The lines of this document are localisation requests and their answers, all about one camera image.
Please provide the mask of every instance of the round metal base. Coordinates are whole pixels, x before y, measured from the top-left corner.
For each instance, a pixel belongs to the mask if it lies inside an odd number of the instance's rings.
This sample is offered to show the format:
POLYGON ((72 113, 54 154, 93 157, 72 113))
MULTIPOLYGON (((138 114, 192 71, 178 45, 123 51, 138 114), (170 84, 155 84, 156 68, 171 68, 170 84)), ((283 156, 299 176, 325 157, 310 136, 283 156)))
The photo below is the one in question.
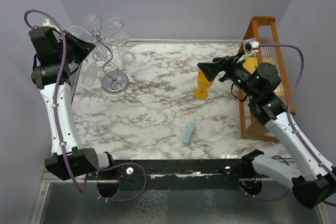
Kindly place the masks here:
POLYGON ((120 70, 113 70, 104 75, 101 85, 106 93, 119 94, 127 88, 127 75, 120 70))

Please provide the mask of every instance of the white knob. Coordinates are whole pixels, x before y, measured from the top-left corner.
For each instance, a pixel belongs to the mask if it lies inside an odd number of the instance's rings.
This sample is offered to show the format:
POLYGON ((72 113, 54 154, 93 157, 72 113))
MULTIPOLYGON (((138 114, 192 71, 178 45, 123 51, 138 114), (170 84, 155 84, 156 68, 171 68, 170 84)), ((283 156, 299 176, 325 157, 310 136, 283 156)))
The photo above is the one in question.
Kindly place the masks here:
POLYGON ((132 175, 133 174, 133 168, 132 167, 128 167, 126 170, 127 175, 132 175))

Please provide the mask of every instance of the light blue object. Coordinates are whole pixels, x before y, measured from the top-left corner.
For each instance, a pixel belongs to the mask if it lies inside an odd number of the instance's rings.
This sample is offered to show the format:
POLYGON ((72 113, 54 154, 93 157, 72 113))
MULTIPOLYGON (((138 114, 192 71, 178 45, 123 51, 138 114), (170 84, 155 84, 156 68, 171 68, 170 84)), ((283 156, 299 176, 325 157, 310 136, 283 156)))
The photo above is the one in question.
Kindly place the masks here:
POLYGON ((188 129, 187 129, 187 132, 185 133, 184 135, 184 138, 182 140, 182 143, 183 144, 189 144, 190 143, 190 137, 191 137, 191 134, 193 133, 194 131, 194 128, 195 128, 195 123, 194 122, 191 122, 188 126, 188 129))

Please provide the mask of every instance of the gray floor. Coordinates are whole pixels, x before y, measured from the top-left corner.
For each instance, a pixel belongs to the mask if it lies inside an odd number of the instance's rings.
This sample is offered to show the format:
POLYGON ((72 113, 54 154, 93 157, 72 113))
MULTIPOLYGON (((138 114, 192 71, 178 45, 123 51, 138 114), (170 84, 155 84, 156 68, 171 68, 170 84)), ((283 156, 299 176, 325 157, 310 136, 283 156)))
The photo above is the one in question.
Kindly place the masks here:
MULTIPOLYGON (((264 197, 281 195, 286 189, 277 182, 264 182, 264 197)), ((248 198, 240 190, 146 191, 131 202, 97 199, 96 185, 90 183, 82 195, 71 183, 52 184, 41 223, 55 224, 319 224, 316 209, 306 209, 289 195, 280 201, 266 202, 248 198)), ((136 192, 119 192, 118 198, 136 192)))

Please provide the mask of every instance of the marble tabletop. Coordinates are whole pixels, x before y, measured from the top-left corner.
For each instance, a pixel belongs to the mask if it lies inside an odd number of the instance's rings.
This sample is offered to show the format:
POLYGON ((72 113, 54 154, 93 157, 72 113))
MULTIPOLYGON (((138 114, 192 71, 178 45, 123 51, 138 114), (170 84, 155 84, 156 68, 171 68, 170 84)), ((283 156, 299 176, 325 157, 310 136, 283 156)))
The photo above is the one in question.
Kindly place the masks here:
MULTIPOLYGON (((238 48, 239 44, 132 44, 137 71, 128 74, 128 89, 117 95, 103 91, 101 67, 94 87, 84 88, 81 78, 89 66, 84 62, 72 103, 82 142, 115 159, 240 158, 255 149, 289 157, 280 143, 240 138, 238 101, 230 93, 230 81, 215 80, 204 101, 194 97, 197 63, 234 55, 238 48), (182 139, 190 122, 196 126, 186 146, 182 139)), ((113 62, 121 66, 116 52, 113 62)))

